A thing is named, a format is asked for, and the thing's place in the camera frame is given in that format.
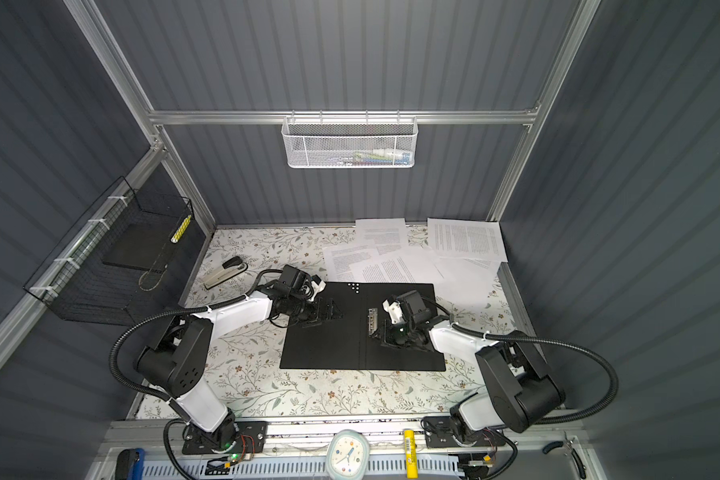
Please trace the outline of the beige black clip folder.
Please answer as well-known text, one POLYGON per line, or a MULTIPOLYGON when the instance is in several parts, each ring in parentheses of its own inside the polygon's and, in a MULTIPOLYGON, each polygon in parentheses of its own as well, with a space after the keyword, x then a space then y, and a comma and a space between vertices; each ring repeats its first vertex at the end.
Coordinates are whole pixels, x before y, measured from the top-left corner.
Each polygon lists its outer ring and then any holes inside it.
POLYGON ((389 297, 417 290, 432 300, 435 288, 427 283, 329 282, 321 296, 335 302, 340 313, 318 326, 290 327, 279 367, 283 370, 387 370, 443 372, 444 355, 385 346, 369 336, 369 314, 379 323, 389 319, 382 303, 389 297))

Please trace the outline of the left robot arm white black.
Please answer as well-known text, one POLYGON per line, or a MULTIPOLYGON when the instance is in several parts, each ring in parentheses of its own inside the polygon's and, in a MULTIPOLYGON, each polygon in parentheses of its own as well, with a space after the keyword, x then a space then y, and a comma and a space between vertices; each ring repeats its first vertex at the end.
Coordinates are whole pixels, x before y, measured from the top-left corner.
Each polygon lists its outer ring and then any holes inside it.
POLYGON ((167 396, 166 403, 207 443, 226 453, 240 443, 234 413, 204 380, 213 341, 252 323, 284 316, 281 327, 312 327, 343 317, 324 294, 327 283, 291 265, 260 272, 248 291, 231 300, 173 314, 162 336, 134 361, 135 370, 167 396))

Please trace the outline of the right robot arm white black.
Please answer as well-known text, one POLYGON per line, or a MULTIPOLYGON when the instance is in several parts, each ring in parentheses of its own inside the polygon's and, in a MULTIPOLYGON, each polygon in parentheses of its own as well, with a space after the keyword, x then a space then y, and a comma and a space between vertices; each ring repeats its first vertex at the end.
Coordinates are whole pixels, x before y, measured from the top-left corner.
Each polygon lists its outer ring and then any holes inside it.
POLYGON ((457 325, 415 290, 371 308, 368 333, 385 347, 448 354, 479 370, 486 391, 452 407, 444 426, 459 445, 475 444, 485 430, 522 433, 565 401, 548 363, 524 333, 490 339, 457 325))

